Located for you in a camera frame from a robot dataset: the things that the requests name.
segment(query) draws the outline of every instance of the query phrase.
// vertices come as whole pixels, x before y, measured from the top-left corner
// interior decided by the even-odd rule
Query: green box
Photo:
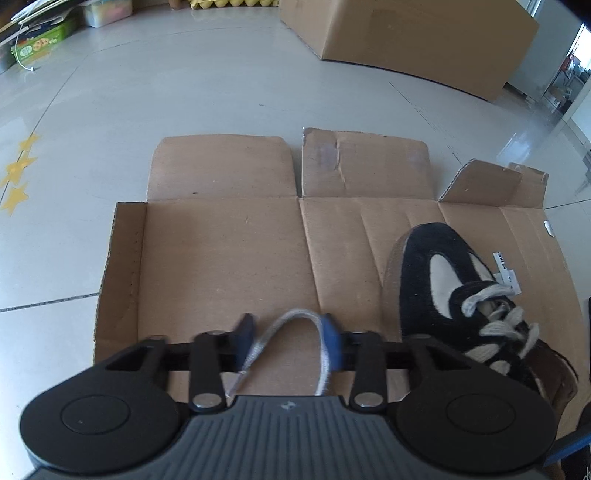
[[[27,40],[25,43],[18,44],[12,48],[12,52],[21,62],[24,62],[25,60],[34,60],[42,53],[45,53],[52,48],[53,45],[56,45],[69,37],[75,28],[76,21],[73,18],[70,18],[38,37]]]

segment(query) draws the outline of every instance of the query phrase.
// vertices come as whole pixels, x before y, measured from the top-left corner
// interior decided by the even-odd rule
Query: ribbed surface
[[[519,477],[543,479],[535,472]],[[47,471],[30,480],[69,478],[80,480]],[[179,441],[151,463],[101,480],[370,478],[460,477],[411,456],[384,419],[353,413],[337,397],[239,397],[224,413],[195,417]]]

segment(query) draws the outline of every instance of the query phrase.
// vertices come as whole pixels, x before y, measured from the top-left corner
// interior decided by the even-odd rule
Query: tile floor
[[[585,151],[559,118],[509,91],[487,103],[320,62],[273,8],[145,9],[79,31],[38,66],[0,75],[0,168],[40,136],[23,173],[28,200],[12,216],[0,210],[2,479],[31,468],[17,431],[23,406],[91,363],[115,202],[145,200],[152,152],[168,135],[279,135],[294,158],[302,127],[414,138],[429,147],[439,190],[471,158],[545,170],[547,214],[587,308]]]

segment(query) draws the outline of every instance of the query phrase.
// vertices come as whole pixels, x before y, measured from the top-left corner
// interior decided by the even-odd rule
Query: yellow object
[[[33,143],[35,143],[40,138],[41,137],[39,137],[39,135],[31,134],[31,136],[27,138],[24,142],[19,142],[18,146],[21,147],[21,150],[28,152],[33,146]]]
[[[20,188],[11,187],[8,198],[6,199],[6,202],[4,202],[4,204],[0,207],[0,210],[8,210],[8,215],[12,216],[16,206],[29,198],[29,195],[25,193],[26,186],[27,184],[25,183]]]
[[[21,182],[22,171],[35,160],[35,157],[29,157],[28,152],[24,151],[20,160],[7,165],[7,175],[0,181],[0,187],[4,187],[8,182],[18,185]]]

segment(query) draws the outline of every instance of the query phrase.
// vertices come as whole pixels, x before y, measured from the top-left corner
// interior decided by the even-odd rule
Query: black sneaker
[[[433,336],[544,396],[540,378],[552,372],[552,384],[558,368],[567,381],[562,378],[561,390],[551,392],[559,398],[549,400],[560,404],[560,417],[577,391],[574,371],[564,357],[538,340],[538,325],[523,321],[523,309],[510,301],[511,294],[450,226],[418,225],[398,241],[388,260],[382,328],[389,340]],[[534,350],[543,353],[536,355],[543,359],[536,368],[524,361]]]

